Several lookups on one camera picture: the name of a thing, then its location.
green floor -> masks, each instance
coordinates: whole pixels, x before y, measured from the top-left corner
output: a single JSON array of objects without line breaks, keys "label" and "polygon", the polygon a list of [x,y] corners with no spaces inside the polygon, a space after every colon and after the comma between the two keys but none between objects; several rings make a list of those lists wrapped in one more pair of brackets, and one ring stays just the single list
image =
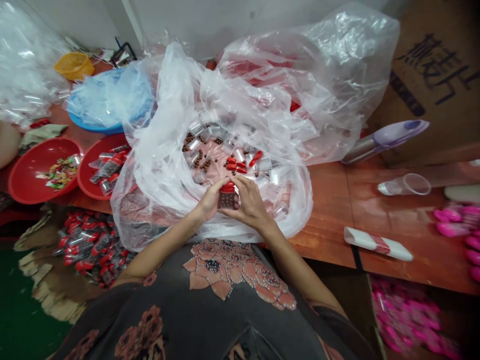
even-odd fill
[{"label": "green floor", "polygon": [[72,327],[46,315],[32,298],[33,281],[18,265],[26,254],[0,249],[0,359],[44,360],[58,349]]}]

red label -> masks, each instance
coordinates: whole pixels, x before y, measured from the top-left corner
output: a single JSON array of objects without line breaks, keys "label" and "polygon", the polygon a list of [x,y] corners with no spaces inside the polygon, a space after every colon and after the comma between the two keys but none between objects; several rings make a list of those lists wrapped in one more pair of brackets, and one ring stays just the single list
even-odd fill
[{"label": "red label", "polygon": [[370,235],[370,236],[376,244],[376,248],[374,251],[380,254],[385,254],[385,255],[390,253],[390,247],[380,236],[375,236],[375,235]]}]

white wall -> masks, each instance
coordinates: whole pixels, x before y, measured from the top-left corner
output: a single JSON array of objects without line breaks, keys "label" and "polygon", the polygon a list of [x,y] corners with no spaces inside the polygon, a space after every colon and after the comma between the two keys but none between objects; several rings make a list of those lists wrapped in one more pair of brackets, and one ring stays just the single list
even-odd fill
[{"label": "white wall", "polygon": [[117,28],[100,0],[14,0],[33,10],[53,30],[90,48],[118,49]]},{"label": "white wall", "polygon": [[[398,17],[408,0],[357,0]],[[198,60],[259,32],[314,23],[349,0],[10,0],[30,8],[52,29],[87,47],[117,49],[115,36],[140,53],[142,35],[165,28],[192,44]]]},{"label": "white wall", "polygon": [[[168,28],[194,44],[196,59],[212,58],[240,37],[318,22],[349,0],[131,0],[147,38]],[[357,0],[398,16],[407,0]]]}]

cardboard piece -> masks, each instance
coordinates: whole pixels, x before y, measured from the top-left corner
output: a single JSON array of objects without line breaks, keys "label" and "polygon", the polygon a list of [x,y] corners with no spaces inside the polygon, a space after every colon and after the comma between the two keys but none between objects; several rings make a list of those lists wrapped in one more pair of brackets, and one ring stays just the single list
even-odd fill
[{"label": "cardboard piece", "polygon": [[390,84],[369,132],[405,120],[430,127],[381,153],[389,168],[480,159],[480,38],[474,0],[411,1]]},{"label": "cardboard piece", "polygon": [[63,257],[52,256],[68,208],[49,204],[45,216],[28,229],[14,246],[16,251],[36,249],[20,259],[19,268],[33,280],[32,297],[41,303],[46,314],[75,324],[89,301],[106,290],[79,276],[73,266],[64,266]]},{"label": "cardboard piece", "polygon": [[[305,261],[333,293],[348,319],[371,345],[378,359],[446,359],[422,346],[414,346],[411,352],[400,354],[384,345],[378,330],[372,304],[372,284],[367,272],[311,259]],[[441,333],[458,341],[460,348],[465,354],[471,355],[472,359],[478,359],[479,356],[473,354],[478,355],[480,352],[477,350],[479,299],[433,286],[426,288],[430,299],[440,308]]]}]

floral patterned dress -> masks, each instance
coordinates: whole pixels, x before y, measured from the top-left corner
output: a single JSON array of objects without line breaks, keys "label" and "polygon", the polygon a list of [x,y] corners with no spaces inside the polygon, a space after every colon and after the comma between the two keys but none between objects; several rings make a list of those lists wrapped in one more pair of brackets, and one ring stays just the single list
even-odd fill
[{"label": "floral patterned dress", "polygon": [[143,284],[93,301],[53,360],[374,359],[340,314],[311,308],[257,246],[206,239]]}]

